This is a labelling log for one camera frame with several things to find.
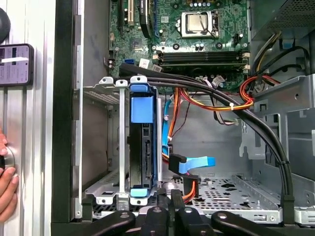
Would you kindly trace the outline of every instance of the zip tie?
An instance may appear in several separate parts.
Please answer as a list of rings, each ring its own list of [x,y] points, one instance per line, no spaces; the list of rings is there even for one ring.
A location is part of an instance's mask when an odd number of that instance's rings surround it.
[[[234,110],[234,103],[233,102],[230,103],[230,107],[231,107],[231,111],[233,111]]]

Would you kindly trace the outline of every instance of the motherboard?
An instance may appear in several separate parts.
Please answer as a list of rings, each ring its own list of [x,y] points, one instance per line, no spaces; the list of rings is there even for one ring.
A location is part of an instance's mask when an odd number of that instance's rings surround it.
[[[235,91],[248,73],[247,0],[111,0],[109,74],[121,63],[213,80]]]

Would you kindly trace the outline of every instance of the mounting screw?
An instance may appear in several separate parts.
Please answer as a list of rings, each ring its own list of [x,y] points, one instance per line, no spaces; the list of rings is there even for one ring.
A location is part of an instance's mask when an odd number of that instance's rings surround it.
[[[162,210],[157,207],[157,208],[155,208],[155,209],[153,210],[153,212],[155,212],[155,213],[160,213],[160,212],[162,212]]]
[[[224,220],[224,219],[227,218],[226,214],[223,214],[223,213],[219,213],[219,214],[218,214],[218,217],[219,217],[220,219],[222,219],[222,220]]]
[[[185,208],[185,212],[186,212],[186,213],[192,213],[192,209],[189,208],[189,207],[187,207],[187,208]]]
[[[123,214],[121,214],[121,216],[120,216],[120,218],[128,218],[129,217],[129,215],[128,215],[128,213],[123,213]]]

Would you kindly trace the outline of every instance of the expansion slot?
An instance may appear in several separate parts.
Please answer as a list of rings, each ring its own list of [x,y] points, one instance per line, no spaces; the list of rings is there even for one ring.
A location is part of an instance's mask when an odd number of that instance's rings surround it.
[[[134,26],[134,0],[128,0],[128,24]]]
[[[117,8],[118,8],[117,26],[120,34],[122,34],[124,30],[124,0],[118,0]]]

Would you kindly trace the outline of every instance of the blue plastic tab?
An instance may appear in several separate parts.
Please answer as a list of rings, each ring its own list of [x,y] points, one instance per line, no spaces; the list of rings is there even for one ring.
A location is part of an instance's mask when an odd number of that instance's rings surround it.
[[[214,157],[196,157],[196,158],[187,158],[186,163],[179,163],[179,173],[186,174],[187,171],[198,168],[198,167],[209,167],[209,166],[215,166],[216,160]]]
[[[131,92],[149,92],[149,87],[147,85],[131,85]]]
[[[153,123],[153,97],[131,98],[131,123]]]
[[[168,108],[171,104],[171,100],[168,100],[164,108],[164,116],[168,116]],[[168,153],[168,122],[163,118],[163,128],[162,128],[162,151],[164,154],[169,155]]]
[[[132,188],[130,190],[130,195],[133,198],[144,198],[148,195],[149,190],[147,188]]]

